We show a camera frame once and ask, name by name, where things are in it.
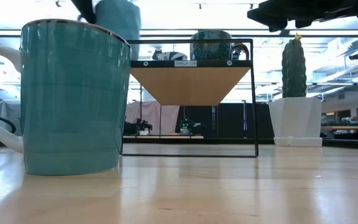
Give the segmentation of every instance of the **teal mug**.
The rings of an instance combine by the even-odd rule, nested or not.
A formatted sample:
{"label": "teal mug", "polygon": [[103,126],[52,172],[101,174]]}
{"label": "teal mug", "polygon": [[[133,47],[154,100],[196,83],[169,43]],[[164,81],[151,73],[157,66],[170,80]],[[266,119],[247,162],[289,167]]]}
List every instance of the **teal mug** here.
{"label": "teal mug", "polygon": [[61,19],[22,28],[21,51],[0,45],[21,72],[22,137],[0,141],[24,152],[29,174],[75,175],[117,166],[131,48],[96,25]]}

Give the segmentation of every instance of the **white wall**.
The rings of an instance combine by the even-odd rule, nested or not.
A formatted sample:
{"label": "white wall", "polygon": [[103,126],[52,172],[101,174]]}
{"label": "white wall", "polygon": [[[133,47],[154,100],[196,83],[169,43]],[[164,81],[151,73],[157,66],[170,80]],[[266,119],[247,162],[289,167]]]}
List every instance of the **white wall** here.
{"label": "white wall", "polygon": [[357,116],[358,91],[345,92],[345,98],[343,100],[338,99],[338,93],[332,97],[325,98],[325,100],[321,108],[323,113],[350,110],[351,116]]}

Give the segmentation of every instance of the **mug handle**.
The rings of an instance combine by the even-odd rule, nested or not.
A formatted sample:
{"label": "mug handle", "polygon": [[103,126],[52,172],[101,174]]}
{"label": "mug handle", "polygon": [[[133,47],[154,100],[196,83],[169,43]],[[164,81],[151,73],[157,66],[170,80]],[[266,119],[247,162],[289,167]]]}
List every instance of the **mug handle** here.
{"label": "mug handle", "polygon": [[16,71],[22,72],[22,59],[20,50],[5,47],[0,44],[0,55],[8,58],[15,66]]}
{"label": "mug handle", "polygon": [[240,49],[242,50],[243,52],[246,53],[246,56],[247,56],[247,59],[246,60],[249,60],[249,50],[248,50],[248,47],[245,45],[245,44],[236,44],[236,45],[233,45],[233,51],[236,50],[236,49]]}

